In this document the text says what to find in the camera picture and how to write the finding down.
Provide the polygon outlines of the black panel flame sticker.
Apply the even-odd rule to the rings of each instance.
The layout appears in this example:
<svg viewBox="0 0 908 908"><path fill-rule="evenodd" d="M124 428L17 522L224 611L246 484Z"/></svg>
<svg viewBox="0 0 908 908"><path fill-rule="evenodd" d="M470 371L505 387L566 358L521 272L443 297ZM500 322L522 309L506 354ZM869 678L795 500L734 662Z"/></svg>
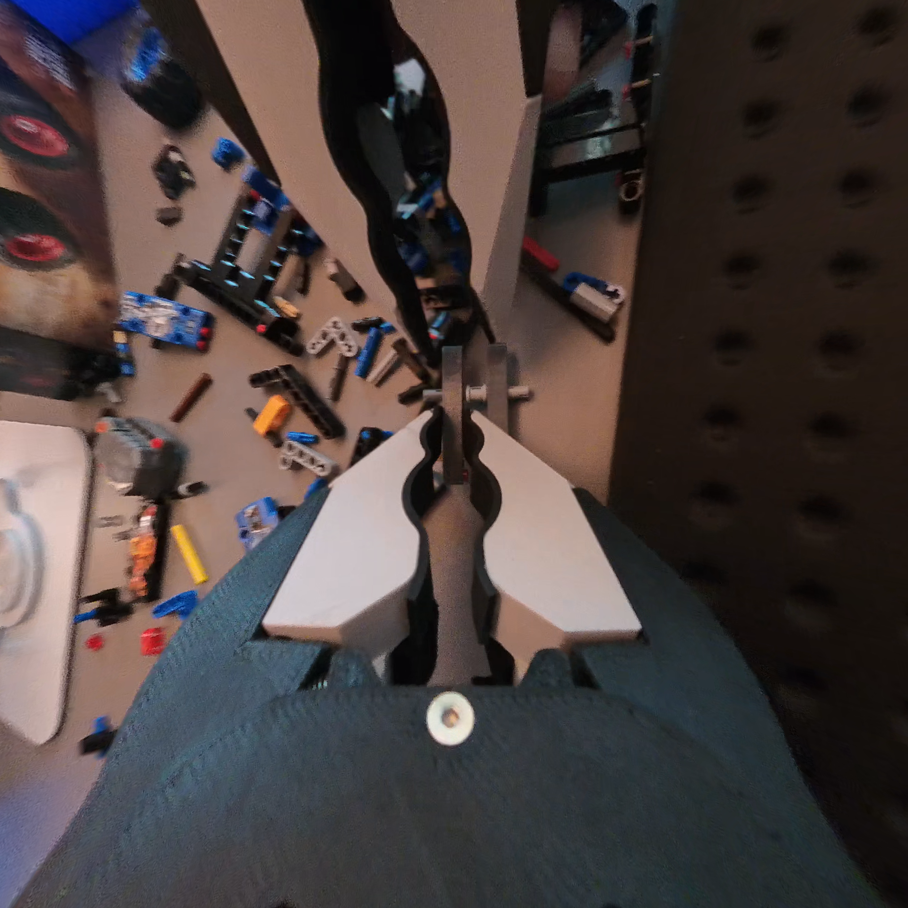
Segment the black panel flame sticker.
<svg viewBox="0 0 908 908"><path fill-rule="evenodd" d="M134 605L160 599L167 556L171 502L143 499L127 537L127 596Z"/></svg>

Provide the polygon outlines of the white desk stand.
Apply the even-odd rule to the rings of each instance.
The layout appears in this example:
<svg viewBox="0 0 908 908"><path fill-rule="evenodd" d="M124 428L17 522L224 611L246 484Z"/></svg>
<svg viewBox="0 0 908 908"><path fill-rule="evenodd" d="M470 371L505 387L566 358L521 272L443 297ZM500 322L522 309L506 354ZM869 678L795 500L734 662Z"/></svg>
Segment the white desk stand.
<svg viewBox="0 0 908 908"><path fill-rule="evenodd" d="M62 724L94 465L75 428L1 423L1 720L32 745Z"/></svg>

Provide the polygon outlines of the blue plastic bin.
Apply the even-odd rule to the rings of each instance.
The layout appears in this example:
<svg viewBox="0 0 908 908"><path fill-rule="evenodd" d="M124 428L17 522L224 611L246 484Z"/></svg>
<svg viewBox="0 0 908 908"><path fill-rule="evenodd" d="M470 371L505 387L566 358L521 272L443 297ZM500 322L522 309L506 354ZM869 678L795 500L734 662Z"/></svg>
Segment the blue plastic bin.
<svg viewBox="0 0 908 908"><path fill-rule="evenodd" d="M14 6L32 17L67 44L86 36L130 13L138 1L13 1Z"/></svg>

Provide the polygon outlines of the black white toy pin cluster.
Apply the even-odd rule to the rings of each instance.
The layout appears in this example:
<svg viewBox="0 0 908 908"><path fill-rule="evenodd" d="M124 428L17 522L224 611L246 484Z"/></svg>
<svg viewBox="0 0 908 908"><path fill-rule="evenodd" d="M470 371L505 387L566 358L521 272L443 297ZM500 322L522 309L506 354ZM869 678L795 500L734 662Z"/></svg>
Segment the black white toy pin cluster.
<svg viewBox="0 0 908 908"><path fill-rule="evenodd" d="M169 201L177 201L188 190L197 186L192 169L182 151L173 144L165 144L151 165L153 176Z"/></svg>

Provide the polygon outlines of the black beam red pins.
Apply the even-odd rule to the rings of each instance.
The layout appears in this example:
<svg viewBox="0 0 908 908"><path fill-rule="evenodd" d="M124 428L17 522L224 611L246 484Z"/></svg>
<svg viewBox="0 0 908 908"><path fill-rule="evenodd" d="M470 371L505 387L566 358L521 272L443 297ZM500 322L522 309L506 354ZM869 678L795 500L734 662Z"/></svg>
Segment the black beam red pins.
<svg viewBox="0 0 908 908"><path fill-rule="evenodd" d="M658 9L656 2L647 2L637 11L633 32L624 44L630 62L629 80L623 89L623 99L633 110L633 126L637 131L638 149L633 162L626 166L619 179L619 211L624 216L636 214L641 207L645 188L647 129L652 113L655 81L659 77Z"/></svg>

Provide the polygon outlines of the blue flame sticker panel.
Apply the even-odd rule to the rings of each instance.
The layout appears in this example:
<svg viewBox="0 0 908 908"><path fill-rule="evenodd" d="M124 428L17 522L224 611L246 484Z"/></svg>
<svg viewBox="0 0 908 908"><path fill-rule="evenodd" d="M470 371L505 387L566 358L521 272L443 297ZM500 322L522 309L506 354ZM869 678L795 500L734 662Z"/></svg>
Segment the blue flame sticker panel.
<svg viewBox="0 0 908 908"><path fill-rule="evenodd" d="M234 515L237 538L249 552L266 539L278 527L282 515L278 502L271 496L258 498L243 506Z"/></svg>
<svg viewBox="0 0 908 908"><path fill-rule="evenodd" d="M118 325L160 344L207 352L214 317L178 301L136 291L124 291L119 301Z"/></svg>

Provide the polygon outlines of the monster truck toy set box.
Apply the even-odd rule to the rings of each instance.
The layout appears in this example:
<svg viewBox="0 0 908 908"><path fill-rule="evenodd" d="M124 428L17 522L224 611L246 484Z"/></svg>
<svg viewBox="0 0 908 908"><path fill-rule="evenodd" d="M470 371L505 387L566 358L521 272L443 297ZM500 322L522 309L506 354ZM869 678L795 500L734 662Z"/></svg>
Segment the monster truck toy set box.
<svg viewBox="0 0 908 908"><path fill-rule="evenodd" d="M84 60L2 2L3 392L72 401L120 375L101 177Z"/></svg>

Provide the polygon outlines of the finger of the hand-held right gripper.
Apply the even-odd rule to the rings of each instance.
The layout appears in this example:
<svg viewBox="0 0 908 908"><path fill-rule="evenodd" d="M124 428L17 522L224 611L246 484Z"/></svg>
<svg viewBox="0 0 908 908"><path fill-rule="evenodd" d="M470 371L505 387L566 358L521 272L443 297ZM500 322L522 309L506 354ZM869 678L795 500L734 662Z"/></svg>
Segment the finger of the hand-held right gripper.
<svg viewBox="0 0 908 908"><path fill-rule="evenodd" d="M540 99L528 96L517 2L393 1L448 120L447 189L471 244L470 285L494 342L512 322Z"/></svg>
<svg viewBox="0 0 908 908"><path fill-rule="evenodd" d="M426 354L427 322L394 239L391 198L358 130L365 104L354 51L365 42L338 29L330 3L197 6L289 199Z"/></svg>

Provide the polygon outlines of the black toy chassis assembly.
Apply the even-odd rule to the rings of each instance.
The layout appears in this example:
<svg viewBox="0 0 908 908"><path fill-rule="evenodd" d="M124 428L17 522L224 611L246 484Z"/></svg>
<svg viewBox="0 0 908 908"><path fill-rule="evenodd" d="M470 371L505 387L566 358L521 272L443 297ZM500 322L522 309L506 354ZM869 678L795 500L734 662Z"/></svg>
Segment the black toy chassis assembly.
<svg viewBox="0 0 908 908"><path fill-rule="evenodd" d="M233 210L209 262L179 254L155 293L175 301L189 288L292 357L303 352L299 316L276 303L278 285L323 246L278 183L245 168Z"/></svg>

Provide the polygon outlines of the brown toy axle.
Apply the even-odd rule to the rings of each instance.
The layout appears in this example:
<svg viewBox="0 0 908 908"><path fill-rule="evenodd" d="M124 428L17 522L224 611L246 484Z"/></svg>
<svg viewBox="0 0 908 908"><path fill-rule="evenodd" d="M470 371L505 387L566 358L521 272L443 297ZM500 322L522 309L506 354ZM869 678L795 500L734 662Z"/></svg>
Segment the brown toy axle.
<svg viewBox="0 0 908 908"><path fill-rule="evenodd" d="M197 405L201 397L210 389L213 382L212 376L203 372L192 385L183 393L178 403L173 408L169 421L173 424L179 424Z"/></svg>

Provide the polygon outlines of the black wheel blue rim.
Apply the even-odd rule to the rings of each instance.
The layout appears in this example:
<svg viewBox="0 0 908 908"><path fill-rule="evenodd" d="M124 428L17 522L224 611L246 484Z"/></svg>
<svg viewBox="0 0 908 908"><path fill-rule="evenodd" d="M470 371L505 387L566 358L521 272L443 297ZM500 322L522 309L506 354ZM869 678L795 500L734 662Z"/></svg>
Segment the black wheel blue rim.
<svg viewBox="0 0 908 908"><path fill-rule="evenodd" d="M128 33L120 78L133 102L170 130L190 129L204 110L201 89L150 23L140 22Z"/></svg>

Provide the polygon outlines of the small grey angled beam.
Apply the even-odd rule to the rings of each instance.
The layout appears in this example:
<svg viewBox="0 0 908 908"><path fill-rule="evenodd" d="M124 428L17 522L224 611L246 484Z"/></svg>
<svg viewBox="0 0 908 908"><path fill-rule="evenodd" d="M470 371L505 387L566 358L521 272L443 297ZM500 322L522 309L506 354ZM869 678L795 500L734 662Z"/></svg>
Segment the small grey angled beam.
<svg viewBox="0 0 908 908"><path fill-rule="evenodd" d="M304 345L305 352L310 356L318 356L329 346L338 347L340 354L347 358L358 356L358 335L338 316L329 318Z"/></svg>
<svg viewBox="0 0 908 908"><path fill-rule="evenodd" d="M326 480L339 471L338 464L333 459L289 436L279 447L278 466L283 471L311 471L315 477Z"/></svg>

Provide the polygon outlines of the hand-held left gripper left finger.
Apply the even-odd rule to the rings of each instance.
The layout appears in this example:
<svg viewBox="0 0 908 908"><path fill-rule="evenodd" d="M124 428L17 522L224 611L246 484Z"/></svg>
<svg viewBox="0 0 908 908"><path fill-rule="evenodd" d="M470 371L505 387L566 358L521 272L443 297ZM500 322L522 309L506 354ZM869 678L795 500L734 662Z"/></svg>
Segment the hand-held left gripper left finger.
<svg viewBox="0 0 908 908"><path fill-rule="evenodd" d="M435 413L423 412L342 473L265 612L265 631L386 656L392 682L427 682L435 597L423 519L434 465Z"/></svg>

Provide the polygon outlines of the grey desk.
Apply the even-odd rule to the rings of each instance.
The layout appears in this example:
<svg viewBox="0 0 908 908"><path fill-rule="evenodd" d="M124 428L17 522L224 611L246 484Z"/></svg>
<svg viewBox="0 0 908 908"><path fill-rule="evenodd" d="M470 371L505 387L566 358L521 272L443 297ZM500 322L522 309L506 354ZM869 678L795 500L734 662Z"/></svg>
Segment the grey desk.
<svg viewBox="0 0 908 908"><path fill-rule="evenodd" d="M667 906L675 739L621 686L652 648L583 638L516 686L442 692L267 637L330 503L190 615L13 906Z"/></svg>

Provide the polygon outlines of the dark grey toy beam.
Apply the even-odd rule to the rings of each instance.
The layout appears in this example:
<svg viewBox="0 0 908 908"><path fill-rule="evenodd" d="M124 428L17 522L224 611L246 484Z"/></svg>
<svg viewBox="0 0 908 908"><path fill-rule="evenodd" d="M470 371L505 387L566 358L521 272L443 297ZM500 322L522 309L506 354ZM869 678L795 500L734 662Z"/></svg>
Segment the dark grey toy beam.
<svg viewBox="0 0 908 908"><path fill-rule="evenodd" d="M441 349L440 389L423 392L423 401L440 406L443 411L441 461L444 482L465 483L464 448L467 417L475 408L485 410L490 420L509 433L509 407L514 402L529 401L532 391L527 385L509 382L508 351L504 343L490 344L486 349L485 383L470 386L465 380L463 349L445 346Z"/></svg>

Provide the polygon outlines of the black toy frame block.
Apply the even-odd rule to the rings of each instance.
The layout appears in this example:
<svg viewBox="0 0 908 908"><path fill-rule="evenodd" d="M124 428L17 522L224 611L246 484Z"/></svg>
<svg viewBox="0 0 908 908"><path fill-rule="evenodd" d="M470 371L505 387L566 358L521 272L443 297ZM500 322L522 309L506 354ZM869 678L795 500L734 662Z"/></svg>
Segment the black toy frame block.
<svg viewBox="0 0 908 908"><path fill-rule="evenodd" d="M615 175L618 198L621 171L638 149L633 110L622 97L590 85L543 114L533 162L528 214L547 210L549 188L588 176Z"/></svg>

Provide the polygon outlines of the yellow toy axle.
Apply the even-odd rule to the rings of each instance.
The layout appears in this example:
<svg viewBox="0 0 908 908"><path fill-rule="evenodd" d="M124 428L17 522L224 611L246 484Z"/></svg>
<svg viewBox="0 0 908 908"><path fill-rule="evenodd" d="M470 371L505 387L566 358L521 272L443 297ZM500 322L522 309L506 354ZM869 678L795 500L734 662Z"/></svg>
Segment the yellow toy axle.
<svg viewBox="0 0 908 908"><path fill-rule="evenodd" d="M210 579L208 571L187 528L183 524L173 524L170 532L192 583L195 585L207 583Z"/></svg>

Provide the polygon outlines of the black perforated board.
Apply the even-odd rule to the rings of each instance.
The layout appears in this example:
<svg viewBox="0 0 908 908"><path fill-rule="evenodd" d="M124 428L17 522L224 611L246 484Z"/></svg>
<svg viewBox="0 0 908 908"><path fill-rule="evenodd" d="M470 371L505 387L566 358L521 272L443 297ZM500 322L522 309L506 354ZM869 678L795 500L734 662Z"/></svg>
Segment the black perforated board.
<svg viewBox="0 0 908 908"><path fill-rule="evenodd" d="M906 906L906 2L676 2L609 502Z"/></svg>

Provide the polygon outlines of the thick black toy beam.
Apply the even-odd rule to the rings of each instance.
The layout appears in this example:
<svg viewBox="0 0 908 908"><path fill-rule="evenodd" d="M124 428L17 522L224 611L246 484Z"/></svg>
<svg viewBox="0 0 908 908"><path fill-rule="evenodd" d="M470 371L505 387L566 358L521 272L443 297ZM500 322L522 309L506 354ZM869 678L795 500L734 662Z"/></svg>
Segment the thick black toy beam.
<svg viewBox="0 0 908 908"><path fill-rule="evenodd" d="M247 380L254 389L279 389L279 393L306 417L322 437L331 440L346 436L346 426L334 409L293 365L262 369L249 374Z"/></svg>

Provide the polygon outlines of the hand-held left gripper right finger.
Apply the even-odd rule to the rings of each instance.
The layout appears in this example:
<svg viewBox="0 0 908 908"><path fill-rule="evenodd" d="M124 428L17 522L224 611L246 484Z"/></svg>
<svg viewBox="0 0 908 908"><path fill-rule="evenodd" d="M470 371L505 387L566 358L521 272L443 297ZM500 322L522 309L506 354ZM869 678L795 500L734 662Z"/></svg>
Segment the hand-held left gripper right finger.
<svg viewBox="0 0 908 908"><path fill-rule="evenodd" d="M642 624L572 484L484 415L471 417L480 641L513 677L546 650L635 640Z"/></svg>

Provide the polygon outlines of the grey toy pull-back motor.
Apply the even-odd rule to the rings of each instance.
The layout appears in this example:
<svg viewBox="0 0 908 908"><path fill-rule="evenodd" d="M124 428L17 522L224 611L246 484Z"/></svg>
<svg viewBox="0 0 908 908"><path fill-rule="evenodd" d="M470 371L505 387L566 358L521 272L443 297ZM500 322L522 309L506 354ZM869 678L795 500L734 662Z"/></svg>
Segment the grey toy pull-back motor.
<svg viewBox="0 0 908 908"><path fill-rule="evenodd" d="M140 417L98 419L93 452L102 477L118 494L150 500L173 496L188 460L181 440Z"/></svg>

